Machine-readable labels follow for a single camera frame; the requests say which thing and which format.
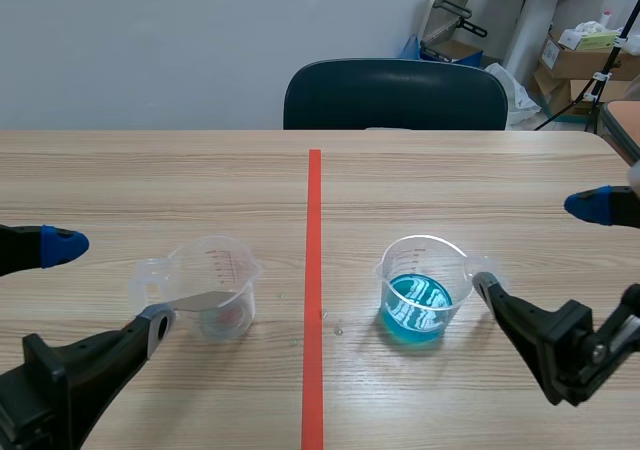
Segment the sink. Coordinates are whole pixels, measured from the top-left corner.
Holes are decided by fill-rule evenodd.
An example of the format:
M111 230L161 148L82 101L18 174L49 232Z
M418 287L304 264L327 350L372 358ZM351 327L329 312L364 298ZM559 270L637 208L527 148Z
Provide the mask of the sink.
M527 0L518 19L504 67L525 86L536 68L557 5L558 0Z

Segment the blue gripper tip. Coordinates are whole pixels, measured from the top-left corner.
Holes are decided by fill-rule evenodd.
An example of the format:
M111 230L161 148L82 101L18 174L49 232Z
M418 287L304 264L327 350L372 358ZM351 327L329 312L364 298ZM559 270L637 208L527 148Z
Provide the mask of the blue gripper tip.
M610 197L610 186L576 193L567 198L564 209L585 222L612 225Z
M89 239L80 232L58 231L43 225L40 229L40 266L54 267L70 262L89 249Z

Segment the red tape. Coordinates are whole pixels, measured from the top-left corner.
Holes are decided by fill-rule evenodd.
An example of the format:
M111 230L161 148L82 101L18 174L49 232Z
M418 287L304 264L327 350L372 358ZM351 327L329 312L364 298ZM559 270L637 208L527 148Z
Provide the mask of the red tape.
M322 388L322 154L309 150L307 255L304 282L302 450L324 447Z

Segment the wooden table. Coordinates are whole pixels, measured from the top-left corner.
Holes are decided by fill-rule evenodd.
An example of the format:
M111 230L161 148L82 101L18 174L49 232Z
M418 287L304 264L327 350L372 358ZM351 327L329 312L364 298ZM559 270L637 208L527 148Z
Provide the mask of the wooden table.
M574 298L602 322L640 280L640 234L565 214L569 194L625 184L624 162L579 132L1 132L0 222L80 230L92 246L2 279L0 368L22 362L27 333L58 345L120 328L136 260L234 235L265 267L246 338L207 346L176 328L85 448L300 448L312 147L326 449L638 447L640 358L581 407L553 407L477 295L435 351L391 345L375 323L372 268L416 233L497 259L518 296L554 310Z
M640 102L608 103L602 121L621 156L630 164L640 160Z

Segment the chair backrest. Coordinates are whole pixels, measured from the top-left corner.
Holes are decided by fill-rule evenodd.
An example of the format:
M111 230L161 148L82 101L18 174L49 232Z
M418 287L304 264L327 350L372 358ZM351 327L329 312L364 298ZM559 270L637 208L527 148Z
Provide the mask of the chair backrest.
M411 60L332 60L291 80L285 129L504 130L507 97L491 74Z

